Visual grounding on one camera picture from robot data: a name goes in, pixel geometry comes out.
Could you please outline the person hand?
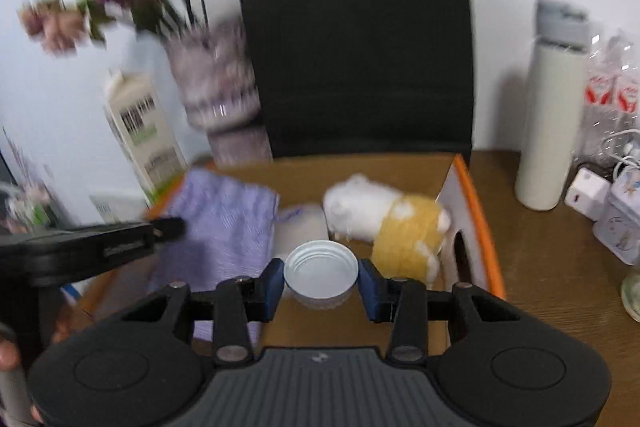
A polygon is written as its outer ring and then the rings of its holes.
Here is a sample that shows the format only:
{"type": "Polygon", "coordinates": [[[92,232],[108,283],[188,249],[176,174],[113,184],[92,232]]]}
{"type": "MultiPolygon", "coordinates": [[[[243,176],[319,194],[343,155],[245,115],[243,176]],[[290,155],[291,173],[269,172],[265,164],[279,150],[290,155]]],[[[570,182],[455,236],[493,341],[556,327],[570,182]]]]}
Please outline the person hand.
{"type": "Polygon", "coordinates": [[[1,338],[1,420],[6,426],[42,425],[27,390],[20,352],[6,338],[1,338]]]}

